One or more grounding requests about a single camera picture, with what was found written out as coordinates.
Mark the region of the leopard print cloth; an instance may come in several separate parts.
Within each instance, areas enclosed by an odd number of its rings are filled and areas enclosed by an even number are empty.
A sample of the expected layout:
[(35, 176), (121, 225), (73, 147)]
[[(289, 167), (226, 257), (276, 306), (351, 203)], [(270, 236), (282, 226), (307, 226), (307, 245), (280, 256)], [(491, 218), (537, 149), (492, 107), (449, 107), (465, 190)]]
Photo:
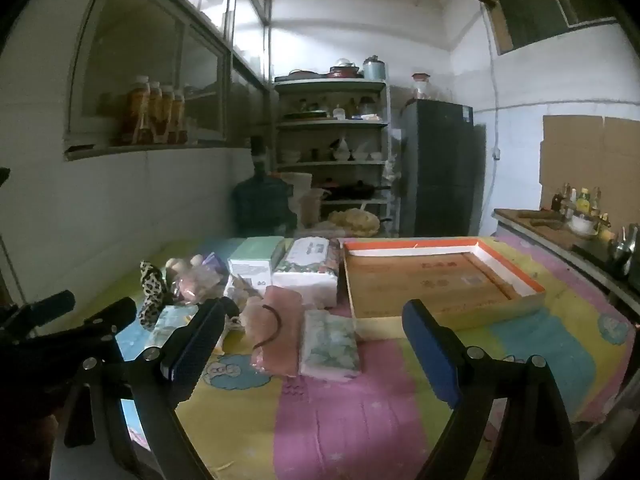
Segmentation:
[(138, 319), (143, 328), (152, 330), (164, 307), (171, 303), (172, 296), (167, 288), (164, 274), (157, 266), (149, 261), (141, 261), (139, 270), (144, 299)]

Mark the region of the beige plush bear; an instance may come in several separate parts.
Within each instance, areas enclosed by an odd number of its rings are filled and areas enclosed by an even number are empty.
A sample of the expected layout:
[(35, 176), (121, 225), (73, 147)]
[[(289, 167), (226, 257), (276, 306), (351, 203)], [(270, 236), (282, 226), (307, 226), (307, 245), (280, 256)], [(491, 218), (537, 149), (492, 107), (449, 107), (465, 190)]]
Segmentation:
[(214, 252), (194, 255), (190, 260), (170, 258), (165, 278), (176, 304), (194, 306), (222, 295), (228, 278), (226, 267)]

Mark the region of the pink towel with hair tie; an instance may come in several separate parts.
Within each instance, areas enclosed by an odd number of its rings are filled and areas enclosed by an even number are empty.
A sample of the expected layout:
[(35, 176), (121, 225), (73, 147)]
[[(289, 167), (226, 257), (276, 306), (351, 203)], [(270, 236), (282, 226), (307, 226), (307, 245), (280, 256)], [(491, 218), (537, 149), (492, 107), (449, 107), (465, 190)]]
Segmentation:
[(304, 313), (302, 296), (278, 286), (268, 286), (262, 298), (247, 300), (241, 322), (255, 370), (280, 377), (298, 375)]

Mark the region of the small green floral tissue pack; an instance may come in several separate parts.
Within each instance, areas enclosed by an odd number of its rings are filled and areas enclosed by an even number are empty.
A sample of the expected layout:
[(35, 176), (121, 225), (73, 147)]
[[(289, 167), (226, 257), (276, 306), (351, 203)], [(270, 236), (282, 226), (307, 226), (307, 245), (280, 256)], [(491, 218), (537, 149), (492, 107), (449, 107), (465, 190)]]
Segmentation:
[(328, 382), (349, 382), (360, 375), (354, 322), (326, 310), (305, 312), (299, 374)]

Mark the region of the green top tissue box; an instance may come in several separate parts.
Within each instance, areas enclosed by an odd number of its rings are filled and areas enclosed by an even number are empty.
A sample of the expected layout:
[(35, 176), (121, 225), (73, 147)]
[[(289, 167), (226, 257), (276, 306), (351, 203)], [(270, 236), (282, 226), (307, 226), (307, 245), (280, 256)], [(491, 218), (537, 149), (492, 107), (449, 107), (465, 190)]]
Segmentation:
[(228, 258), (229, 271), (252, 289), (264, 292), (285, 251), (282, 236), (249, 237)]

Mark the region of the large floral tissue pack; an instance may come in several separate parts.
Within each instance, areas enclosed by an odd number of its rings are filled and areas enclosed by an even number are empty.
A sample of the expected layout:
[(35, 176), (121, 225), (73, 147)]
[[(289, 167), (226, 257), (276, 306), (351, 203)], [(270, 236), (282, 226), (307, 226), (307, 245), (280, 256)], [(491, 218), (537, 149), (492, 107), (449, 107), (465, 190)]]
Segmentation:
[(331, 309), (337, 304), (341, 247), (338, 240), (321, 236), (292, 241), (272, 274), (273, 286), (294, 290), (305, 306)]

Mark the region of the orange rimmed cardboard tray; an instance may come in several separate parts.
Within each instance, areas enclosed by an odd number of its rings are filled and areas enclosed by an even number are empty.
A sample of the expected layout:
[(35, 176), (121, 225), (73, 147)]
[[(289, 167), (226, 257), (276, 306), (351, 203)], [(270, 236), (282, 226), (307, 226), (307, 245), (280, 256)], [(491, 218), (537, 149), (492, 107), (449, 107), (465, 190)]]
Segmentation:
[(469, 330), (521, 318), (544, 305), (544, 286), (478, 237), (345, 240), (343, 261), (356, 333), (405, 336), (404, 305), (420, 300), (435, 320)]

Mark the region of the kitchen counter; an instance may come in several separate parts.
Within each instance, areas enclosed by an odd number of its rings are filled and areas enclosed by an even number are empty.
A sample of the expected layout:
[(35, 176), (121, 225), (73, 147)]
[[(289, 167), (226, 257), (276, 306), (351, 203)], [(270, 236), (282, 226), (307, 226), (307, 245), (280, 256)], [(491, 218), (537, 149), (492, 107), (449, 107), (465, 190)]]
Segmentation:
[(606, 289), (612, 297), (626, 304), (635, 314), (639, 313), (639, 295), (622, 281), (616, 280), (608, 271), (575, 252), (574, 245), (579, 242), (579, 238), (571, 232), (553, 231), (546, 226), (536, 228), (530, 225), (529, 219), (520, 218), (518, 212), (512, 209), (495, 209), (491, 215), (497, 220), (498, 226), (552, 252), (553, 255)]

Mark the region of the white bowl on counter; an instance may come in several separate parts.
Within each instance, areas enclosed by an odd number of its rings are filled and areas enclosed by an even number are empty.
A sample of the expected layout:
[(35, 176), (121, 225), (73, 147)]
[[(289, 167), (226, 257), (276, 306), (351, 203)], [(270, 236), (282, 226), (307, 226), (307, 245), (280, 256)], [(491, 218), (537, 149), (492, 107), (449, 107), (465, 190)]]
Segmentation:
[(576, 235), (593, 237), (597, 233), (596, 222), (591, 218), (575, 212), (568, 222), (568, 228)]

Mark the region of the yellow dough pile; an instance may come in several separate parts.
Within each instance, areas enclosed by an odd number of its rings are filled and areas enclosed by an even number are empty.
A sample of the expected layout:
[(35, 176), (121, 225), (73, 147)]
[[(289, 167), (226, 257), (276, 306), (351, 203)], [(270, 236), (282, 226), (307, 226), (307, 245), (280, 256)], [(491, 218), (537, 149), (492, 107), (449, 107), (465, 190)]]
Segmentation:
[(329, 222), (348, 231), (353, 237), (375, 236), (381, 226), (380, 219), (375, 214), (360, 208), (333, 211), (329, 215)]

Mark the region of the orange drink bottles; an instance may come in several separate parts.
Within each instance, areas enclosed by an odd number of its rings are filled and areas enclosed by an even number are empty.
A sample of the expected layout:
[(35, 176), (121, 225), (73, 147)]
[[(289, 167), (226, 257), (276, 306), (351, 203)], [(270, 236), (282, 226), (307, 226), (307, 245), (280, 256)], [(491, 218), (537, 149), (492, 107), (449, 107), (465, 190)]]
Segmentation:
[(181, 91), (148, 76), (135, 76), (126, 94), (116, 139), (120, 145), (186, 144), (185, 111)]

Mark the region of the black refrigerator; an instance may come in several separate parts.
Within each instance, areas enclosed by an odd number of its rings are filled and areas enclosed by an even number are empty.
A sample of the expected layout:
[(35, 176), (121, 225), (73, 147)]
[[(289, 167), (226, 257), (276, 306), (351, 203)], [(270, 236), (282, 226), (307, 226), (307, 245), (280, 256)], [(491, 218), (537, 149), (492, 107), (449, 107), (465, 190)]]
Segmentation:
[(472, 107), (413, 99), (401, 120), (399, 235), (477, 234), (486, 138)]

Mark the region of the metal storage shelf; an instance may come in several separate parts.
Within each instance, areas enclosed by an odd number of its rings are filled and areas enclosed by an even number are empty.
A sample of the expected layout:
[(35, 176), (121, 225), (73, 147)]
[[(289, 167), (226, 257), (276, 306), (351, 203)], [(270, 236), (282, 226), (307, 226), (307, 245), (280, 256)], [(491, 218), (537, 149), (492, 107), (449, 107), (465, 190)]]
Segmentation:
[(396, 233), (390, 86), (383, 78), (294, 73), (274, 82), (273, 149), (279, 174), (310, 180), (304, 226), (351, 209), (378, 219), (378, 234)]

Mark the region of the glass jar on fridge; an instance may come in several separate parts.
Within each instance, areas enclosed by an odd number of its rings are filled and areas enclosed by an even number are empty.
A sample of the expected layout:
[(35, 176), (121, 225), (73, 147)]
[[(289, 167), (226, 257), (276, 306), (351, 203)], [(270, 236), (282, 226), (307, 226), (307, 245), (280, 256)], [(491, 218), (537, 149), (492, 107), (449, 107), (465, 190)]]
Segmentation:
[(411, 78), (413, 97), (416, 100), (431, 99), (431, 76), (428, 73), (414, 73)]

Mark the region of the cardboard wall sheets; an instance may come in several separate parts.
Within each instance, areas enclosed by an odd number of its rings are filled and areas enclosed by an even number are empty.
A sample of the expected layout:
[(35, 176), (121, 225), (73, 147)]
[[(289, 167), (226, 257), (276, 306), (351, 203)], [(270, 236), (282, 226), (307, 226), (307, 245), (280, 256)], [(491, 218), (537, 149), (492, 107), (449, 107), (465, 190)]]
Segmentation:
[(600, 211), (617, 230), (639, 221), (639, 123), (600, 116), (546, 116), (540, 142), (540, 204), (564, 184), (598, 188)]

